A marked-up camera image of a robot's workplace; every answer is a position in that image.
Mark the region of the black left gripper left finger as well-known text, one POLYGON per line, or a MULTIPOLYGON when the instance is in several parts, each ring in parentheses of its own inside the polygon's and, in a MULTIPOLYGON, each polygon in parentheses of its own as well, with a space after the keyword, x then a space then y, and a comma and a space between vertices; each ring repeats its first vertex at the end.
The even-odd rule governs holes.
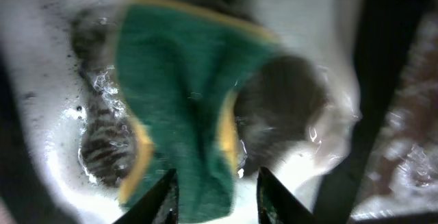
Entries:
POLYGON ((178 224, 177 171, 170 169, 129 211, 114 224, 178 224))

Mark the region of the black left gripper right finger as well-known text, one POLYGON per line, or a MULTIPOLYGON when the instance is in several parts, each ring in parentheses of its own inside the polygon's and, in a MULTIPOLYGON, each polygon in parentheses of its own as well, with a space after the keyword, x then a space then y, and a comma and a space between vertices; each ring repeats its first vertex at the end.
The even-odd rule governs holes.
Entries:
POLYGON ((259 224, 315 224, 306 207, 266 167, 257 178, 259 224))

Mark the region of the green yellow sponge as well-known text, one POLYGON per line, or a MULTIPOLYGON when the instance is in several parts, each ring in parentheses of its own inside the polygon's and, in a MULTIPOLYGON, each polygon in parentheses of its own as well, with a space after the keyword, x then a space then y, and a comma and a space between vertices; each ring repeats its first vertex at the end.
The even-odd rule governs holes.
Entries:
POLYGON ((119 201, 133 208, 173 169, 181 222, 228 216, 237 92, 277 48, 272 32, 232 15, 177 0, 130 0, 114 63, 138 152, 119 201))

